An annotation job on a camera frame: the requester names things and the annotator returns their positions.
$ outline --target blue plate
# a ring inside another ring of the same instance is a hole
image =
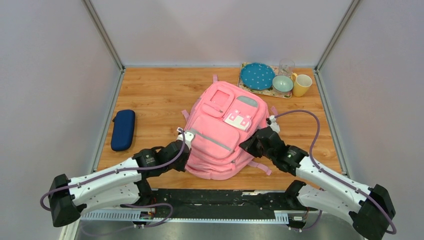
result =
[[[276,76],[274,70],[263,63],[250,63],[240,71],[240,79],[244,85],[253,90],[269,89],[273,85]]]

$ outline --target white wall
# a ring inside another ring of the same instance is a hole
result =
[[[424,2],[364,0],[322,70],[350,175],[386,187],[397,235],[423,239]]]
[[[92,167],[119,77],[80,0],[0,3],[0,239],[57,239],[41,195]]]
[[[351,0],[93,0],[124,65],[318,63]]]

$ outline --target pink backpack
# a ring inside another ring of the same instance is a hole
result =
[[[239,147],[257,129],[267,126],[270,117],[267,103],[260,97],[233,84],[218,81],[193,105],[190,115],[182,111],[186,131],[194,134],[191,154],[185,169],[203,179],[225,180],[246,165],[271,174],[271,170],[254,162],[253,156]]]

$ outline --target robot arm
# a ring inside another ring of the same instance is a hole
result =
[[[331,170],[311,158],[306,151],[286,145],[272,126],[257,130],[239,146],[254,157],[267,157],[279,170],[326,190],[320,191],[305,182],[294,181],[286,192],[303,206],[344,219],[369,240],[381,240],[387,232],[388,218],[392,220],[396,212],[384,187],[376,184],[371,188]]]
[[[188,131],[183,134],[166,147],[143,149],[115,166],[92,174],[70,179],[65,174],[56,176],[47,193],[53,226],[68,225],[93,210],[143,201],[143,194],[150,189],[147,178],[171,169],[185,170],[194,134]]]

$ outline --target light blue bowl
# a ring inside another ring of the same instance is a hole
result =
[[[288,76],[278,75],[272,80],[272,86],[281,93],[289,93],[293,89],[293,81]]]

